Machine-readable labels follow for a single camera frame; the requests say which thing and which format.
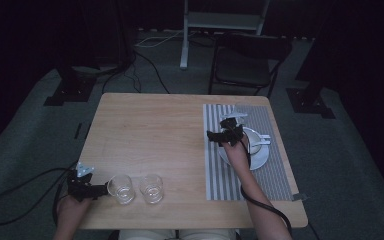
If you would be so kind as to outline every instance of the gray carpet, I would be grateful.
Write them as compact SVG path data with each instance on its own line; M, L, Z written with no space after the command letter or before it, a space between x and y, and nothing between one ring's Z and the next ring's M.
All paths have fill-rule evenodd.
M170 35L147 33L141 36ZM209 43L208 39L196 39ZM286 88L305 88L294 78L311 42L294 41L294 50L280 69L271 97L273 111L295 174L298 188L309 198L304 202L309 221L320 239L384 239L384 181L364 142L341 105L338 95L324 89L321 97L336 119L294 113ZM152 48L137 48L148 57L171 93L206 94L212 49L191 45L189 67L179 69L181 41L167 41ZM113 77L105 92L136 92L135 72L143 93L165 93L153 67L140 56L123 74ZM77 160L85 142L85 131L76 138L79 123L93 120L104 82L100 77L88 102L43 106L60 78L56 71L44 76L0 136L0 192L36 174L67 167ZM214 94L243 94L251 91L215 87ZM58 172L40 178L0 201L0 221L25 212L51 185ZM26 217L0 226L0 239L51 239L55 226L51 206L55 189ZM79 230L76 239L107 239L108 231ZM294 229L295 239L316 239L310 227ZM251 229L243 239L254 239Z

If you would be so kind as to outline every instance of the placemat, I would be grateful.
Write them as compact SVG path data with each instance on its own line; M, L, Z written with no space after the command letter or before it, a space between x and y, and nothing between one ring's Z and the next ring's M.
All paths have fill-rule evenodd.
M234 105L204 104L204 141L205 141L205 175L207 200L242 200L240 182L233 168L218 153L218 144L210 142L207 130L220 132L220 116L233 111ZM245 127L260 134L270 135L269 157L260 168L252 171L257 182L270 200L285 201L293 199L285 169L283 167L276 136L270 123L267 108L249 106L251 114Z

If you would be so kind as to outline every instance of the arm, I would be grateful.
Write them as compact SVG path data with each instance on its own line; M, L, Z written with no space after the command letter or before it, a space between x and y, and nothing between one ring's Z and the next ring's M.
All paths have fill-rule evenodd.
M68 195L58 203L58 224L54 240L71 240L86 214L92 199L78 202Z
M248 139L246 136L244 136L242 141L245 146L248 145ZM245 149L242 144L237 143L233 147L228 143L222 144L226 150L231 166L235 169L235 172L239 177L245 193L247 193L247 195L252 199L272 206L249 169ZM247 205L258 239L292 239L280 216L248 201Z

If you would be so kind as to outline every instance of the chair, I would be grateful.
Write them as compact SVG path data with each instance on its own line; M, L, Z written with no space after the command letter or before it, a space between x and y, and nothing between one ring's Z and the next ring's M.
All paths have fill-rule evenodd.
M254 95L270 86L270 98L280 65L291 53L287 39L244 33L225 33L215 43L208 94L213 84L256 88ZM275 65L270 69L269 60Z

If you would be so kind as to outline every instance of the white plate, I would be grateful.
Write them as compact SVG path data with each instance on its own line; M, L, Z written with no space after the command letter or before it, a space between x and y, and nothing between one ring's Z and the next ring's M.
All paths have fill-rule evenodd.
M247 132L247 130L253 131L253 132L257 133L258 135L261 135L258 132L254 131L250 128L244 128L245 132ZM227 158L227 154L226 154L226 151L224 150L224 147L218 147L218 152L219 152L221 158L227 164L230 165L229 159ZM261 145L260 150L258 152L256 152L255 154L251 155L251 168L250 169L255 170L255 169L262 167L267 162L268 158L269 158L269 146L268 145Z

